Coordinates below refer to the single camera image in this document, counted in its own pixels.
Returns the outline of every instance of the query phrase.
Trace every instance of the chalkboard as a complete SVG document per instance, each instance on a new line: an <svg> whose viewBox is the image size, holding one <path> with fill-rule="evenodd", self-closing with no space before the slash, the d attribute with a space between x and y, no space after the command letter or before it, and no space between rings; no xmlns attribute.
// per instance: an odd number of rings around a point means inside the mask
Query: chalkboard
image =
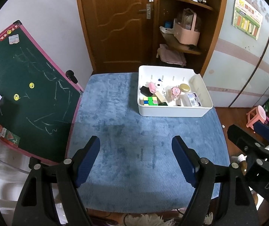
<svg viewBox="0 0 269 226"><path fill-rule="evenodd" d="M7 143L28 156L61 162L81 91L20 21L0 34L0 95L0 127L7 129L0 138L13 138Z"/></svg>

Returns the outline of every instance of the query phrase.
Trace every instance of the pink cloth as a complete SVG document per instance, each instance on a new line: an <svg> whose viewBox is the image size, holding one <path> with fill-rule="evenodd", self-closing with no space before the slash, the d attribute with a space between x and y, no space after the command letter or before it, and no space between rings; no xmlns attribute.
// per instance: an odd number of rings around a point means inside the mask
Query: pink cloth
<svg viewBox="0 0 269 226"><path fill-rule="evenodd" d="M186 65L186 59L183 53L171 50L166 44L160 44L157 54L161 60L166 63Z"/></svg>

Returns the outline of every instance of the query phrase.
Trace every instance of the rubik's cube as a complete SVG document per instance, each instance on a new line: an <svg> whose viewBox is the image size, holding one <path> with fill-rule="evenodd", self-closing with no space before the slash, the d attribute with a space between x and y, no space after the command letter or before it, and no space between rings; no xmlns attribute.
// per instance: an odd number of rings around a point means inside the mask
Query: rubik's cube
<svg viewBox="0 0 269 226"><path fill-rule="evenodd" d="M157 97L144 97L144 105L158 105Z"/></svg>

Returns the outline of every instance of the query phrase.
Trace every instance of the white storage tray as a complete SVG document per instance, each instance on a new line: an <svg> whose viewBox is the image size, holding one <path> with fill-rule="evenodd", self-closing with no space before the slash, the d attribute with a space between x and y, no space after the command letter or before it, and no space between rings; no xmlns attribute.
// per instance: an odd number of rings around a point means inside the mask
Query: white storage tray
<svg viewBox="0 0 269 226"><path fill-rule="evenodd" d="M148 87L149 82L162 80L163 87L178 86L182 83L189 85L190 92L196 92L202 107L183 106L183 101L167 102L168 106L146 106L143 102L144 95L141 94L142 86ZM139 113L142 116L159 117L202 117L212 107L213 102L200 74L195 74L192 69L182 69L175 67L147 66L139 67L139 80L137 89L137 104Z"/></svg>

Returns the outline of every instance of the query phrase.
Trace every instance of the door handle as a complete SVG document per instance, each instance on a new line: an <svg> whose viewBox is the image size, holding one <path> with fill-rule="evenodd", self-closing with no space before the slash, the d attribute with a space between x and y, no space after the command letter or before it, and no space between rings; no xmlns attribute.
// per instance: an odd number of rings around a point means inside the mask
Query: door handle
<svg viewBox="0 0 269 226"><path fill-rule="evenodd" d="M139 11L140 12L141 11L146 11L146 18L151 19L151 5L150 5L150 3L146 4L146 9L140 9Z"/></svg>

